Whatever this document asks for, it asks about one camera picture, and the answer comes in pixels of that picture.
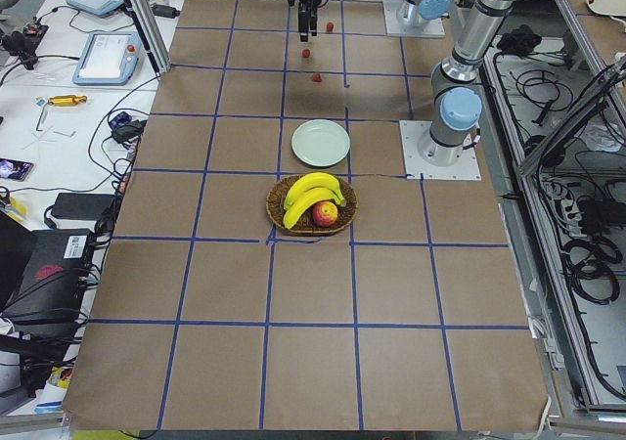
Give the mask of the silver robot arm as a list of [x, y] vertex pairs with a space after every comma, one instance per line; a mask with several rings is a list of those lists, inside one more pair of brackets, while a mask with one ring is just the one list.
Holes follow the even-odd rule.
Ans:
[[515, 1], [519, 0], [475, 0], [451, 54], [433, 68], [435, 118], [418, 141], [419, 154], [427, 162], [447, 167], [459, 159], [464, 140], [482, 112], [482, 102], [470, 84]]

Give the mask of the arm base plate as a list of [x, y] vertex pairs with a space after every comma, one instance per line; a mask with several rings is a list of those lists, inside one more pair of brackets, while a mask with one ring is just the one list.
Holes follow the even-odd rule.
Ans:
[[415, 180], [480, 181], [472, 137], [456, 147], [443, 147], [430, 136], [430, 121], [399, 122], [405, 175]]
[[423, 0], [415, 5], [407, 0], [382, 0], [387, 36], [443, 38], [442, 17], [449, 0]]

